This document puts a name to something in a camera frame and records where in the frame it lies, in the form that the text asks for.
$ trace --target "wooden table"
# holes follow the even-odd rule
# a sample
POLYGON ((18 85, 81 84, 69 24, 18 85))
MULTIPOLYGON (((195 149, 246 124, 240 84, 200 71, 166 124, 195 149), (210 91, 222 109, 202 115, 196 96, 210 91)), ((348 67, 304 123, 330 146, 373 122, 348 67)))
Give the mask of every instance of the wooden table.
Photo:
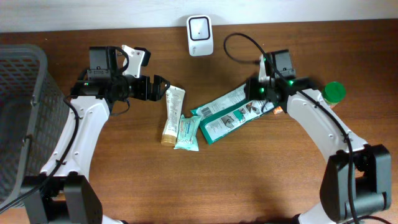
MULTIPOLYGON (((191 116, 258 71, 225 55, 223 39, 232 32, 250 35, 266 51, 289 49, 298 77, 344 84, 336 114, 392 154, 393 204, 377 215, 397 223, 398 20, 215 26, 214 53, 198 58, 188 54, 185 27, 1 34, 0 43, 42 47, 65 94, 89 65, 89 46, 145 47, 152 57, 142 73, 184 88, 183 113, 191 116)), ((240 58, 260 56, 239 37, 229 49, 240 58)), ((160 145, 165 100, 131 103, 127 114, 105 124, 91 163, 90 183, 104 214, 131 223, 237 223, 292 217, 319 201, 326 163, 288 115, 263 116, 211 146, 199 131, 200 151, 190 152, 160 145)), ((28 223, 24 209, 7 211, 0 222, 28 223)))

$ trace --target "plastic bin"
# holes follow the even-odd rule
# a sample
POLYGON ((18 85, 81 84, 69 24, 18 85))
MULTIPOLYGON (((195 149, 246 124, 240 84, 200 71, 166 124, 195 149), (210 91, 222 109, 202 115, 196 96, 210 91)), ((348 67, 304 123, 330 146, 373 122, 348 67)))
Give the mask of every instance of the plastic bin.
POLYGON ((63 97, 42 49, 0 45, 0 207, 51 156, 68 116, 63 97))

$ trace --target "white wall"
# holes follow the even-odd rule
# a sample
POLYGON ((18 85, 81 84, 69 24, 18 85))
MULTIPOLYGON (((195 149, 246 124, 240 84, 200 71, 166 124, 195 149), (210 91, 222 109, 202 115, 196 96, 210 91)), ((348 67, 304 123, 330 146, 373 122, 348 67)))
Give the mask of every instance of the white wall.
POLYGON ((214 25, 398 17, 398 0, 0 0, 0 32, 214 25))

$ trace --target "teal package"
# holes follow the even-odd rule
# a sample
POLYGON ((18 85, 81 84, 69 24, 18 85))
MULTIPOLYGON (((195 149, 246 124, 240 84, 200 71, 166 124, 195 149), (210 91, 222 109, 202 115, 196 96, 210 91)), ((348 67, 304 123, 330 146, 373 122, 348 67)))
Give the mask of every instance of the teal package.
POLYGON ((181 115, 180 124, 178 126, 177 143, 174 149, 199 151, 197 131, 199 128, 200 120, 200 116, 184 118, 184 115, 181 115))
POLYGON ((201 117, 200 129, 208 144, 213 144, 245 123, 259 118, 274 108, 274 104, 271 102, 246 100, 245 85, 191 110, 193 115, 201 117))

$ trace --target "round green lid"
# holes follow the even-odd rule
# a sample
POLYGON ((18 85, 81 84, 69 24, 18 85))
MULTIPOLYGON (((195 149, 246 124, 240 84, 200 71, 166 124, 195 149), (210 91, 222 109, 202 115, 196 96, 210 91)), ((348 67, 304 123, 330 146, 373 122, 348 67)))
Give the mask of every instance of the round green lid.
POLYGON ((346 96, 346 89, 340 82, 331 82, 323 89, 322 96, 330 103, 338 103, 346 96))

